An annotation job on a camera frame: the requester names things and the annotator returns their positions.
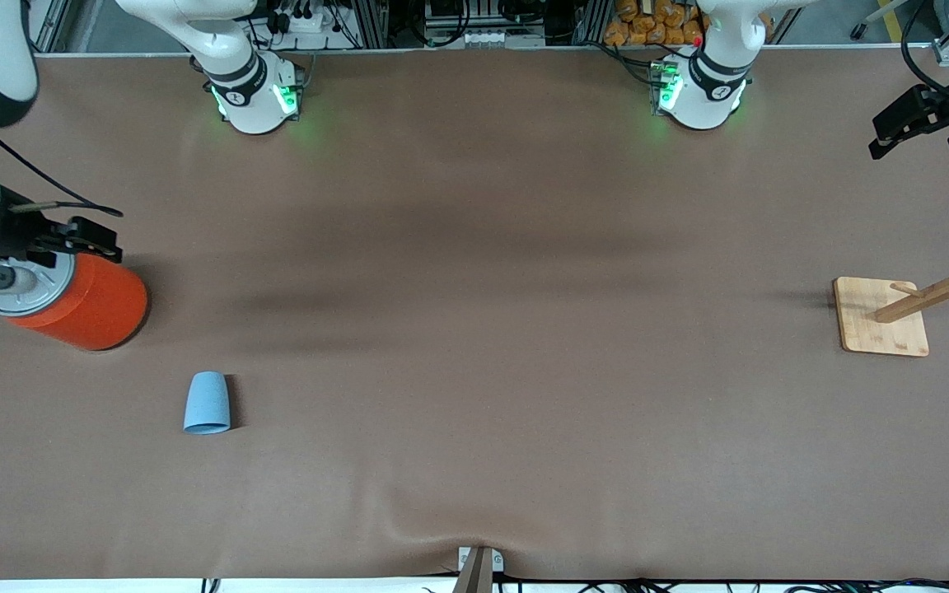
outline container lid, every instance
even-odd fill
[[[42,311],[64,293],[64,289],[68,288],[68,283],[72,281],[72,275],[75,274],[76,256],[71,253],[58,253],[57,265],[52,268],[13,258],[5,262],[0,260],[0,266],[29,269],[38,283],[28,292],[0,294],[0,315],[16,318]]]

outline wooden stand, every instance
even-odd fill
[[[833,290],[840,342],[848,352],[926,357],[922,311],[949,300],[949,277],[920,290],[911,282],[844,277]]]

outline brown table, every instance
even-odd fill
[[[261,138],[181,59],[39,65],[2,135],[127,213],[154,308],[112,353],[0,320],[0,578],[949,578],[949,304],[918,361],[829,305],[949,274],[944,135],[867,156],[896,50],[765,52],[709,133],[596,53],[324,57]]]

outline wooden base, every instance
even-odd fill
[[[900,357],[929,356],[922,314],[905,316],[892,323],[877,323],[873,312],[903,299],[906,294],[889,285],[893,282],[916,289],[911,282],[873,280],[873,278],[837,278],[833,293],[837,297],[840,345],[849,353],[895,354]]]

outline black cable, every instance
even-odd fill
[[[914,75],[923,83],[927,84],[930,89],[937,91],[937,93],[944,95],[949,98],[949,89],[946,86],[943,86],[942,83],[930,77],[928,74],[925,74],[925,71],[914,63],[914,59],[910,56],[910,42],[908,38],[910,37],[910,31],[914,29],[914,22],[918,20],[918,15],[922,14],[922,11],[925,10],[925,7],[928,5],[929,0],[922,0],[922,3],[919,4],[918,10],[914,11],[914,14],[911,15],[910,20],[907,21],[906,26],[903,27],[903,36],[900,37],[900,52],[903,54],[903,61],[907,64],[907,68],[910,68],[911,72],[914,72]]]
[[[251,16],[248,16],[245,20],[248,21],[248,29],[251,30],[252,44],[255,44],[256,48],[268,48],[270,46],[269,42],[259,37],[259,34],[255,33],[255,23],[251,22]]]
[[[411,0],[409,3],[409,30],[412,31],[412,36],[415,37],[415,40],[429,48],[441,48],[443,45],[449,45],[459,40],[459,38],[463,37],[463,34],[466,33],[467,26],[471,23],[471,7],[470,4],[467,3],[468,0],[456,0],[456,2],[460,4],[460,10],[456,13],[456,30],[452,31],[452,35],[449,36],[448,39],[441,42],[427,39],[423,34],[419,33],[417,27],[415,27],[417,19],[415,19],[414,10],[412,10],[412,8],[420,2],[421,0]]]
[[[339,4],[336,0],[327,0],[326,4],[330,7],[329,10],[332,12],[332,18],[335,19],[335,22],[339,23],[340,29],[343,30],[343,37],[346,37],[346,40],[353,45],[354,49],[360,49],[361,44],[358,43],[358,37],[350,30],[350,26],[348,26],[346,20],[343,19],[342,11],[339,10]]]
[[[94,202],[94,200],[91,200],[91,199],[83,198],[83,196],[79,195],[78,193],[71,191],[71,189],[69,189],[68,187],[65,187],[64,184],[61,184],[60,181],[57,181],[56,179],[53,179],[53,177],[50,177],[48,174],[43,173],[42,170],[38,168],[38,166],[31,165],[31,162],[29,161],[29,159],[26,159],[23,156],[21,156],[20,153],[12,149],[10,146],[4,143],[1,139],[0,139],[0,147],[2,147],[4,151],[7,151],[7,153],[10,153],[11,157],[16,158],[16,160],[19,161],[20,164],[22,164],[23,166],[27,166],[27,168],[31,169],[31,172],[42,177],[42,179],[45,180],[46,183],[53,185],[55,188],[63,191],[64,193],[67,193],[68,195],[71,195],[72,198],[78,199],[80,203],[84,203],[84,205],[86,205],[86,206],[77,206],[77,208],[90,208],[91,210],[101,210],[101,212],[104,212],[105,214],[109,214],[111,217],[121,218],[124,216],[124,214],[121,213],[120,210],[116,210],[115,208],[110,208],[108,206],[101,206],[100,203],[96,203]]]
[[[638,82],[647,84],[647,86],[654,86],[654,87],[661,86],[661,84],[659,83],[652,82],[652,80],[649,80],[648,78],[644,78],[643,76],[639,74],[639,72],[635,70],[635,67],[650,68],[651,63],[649,63],[649,61],[640,61],[633,58],[626,58],[625,56],[621,55],[620,50],[618,50],[617,48],[611,49],[609,48],[609,46],[600,44],[600,42],[598,41],[583,41],[581,42],[580,45],[591,45],[592,48],[598,48],[599,50],[601,50],[601,52],[603,52],[607,56],[614,58],[614,60],[617,60],[618,63],[621,63],[622,67],[624,67],[624,70],[628,71],[629,75],[632,76],[632,78],[635,78],[636,80],[638,80]]]
[[[98,203],[84,203],[84,202],[19,203],[16,206],[11,206],[10,211],[14,213],[42,212],[43,210],[57,210],[58,208],[87,208],[90,210],[105,212],[105,207],[99,205]]]
[[[949,582],[945,581],[933,581],[931,578],[907,578],[903,581],[894,581],[887,582],[885,585],[879,586],[868,586],[867,588],[874,592],[884,591],[885,589],[891,589],[893,586],[932,586],[935,589],[948,589]]]
[[[560,37],[566,37],[568,35],[572,36],[575,30],[576,29],[570,29],[568,31],[565,31],[565,33],[556,33],[554,35],[541,35],[540,38],[541,39],[558,39]]]

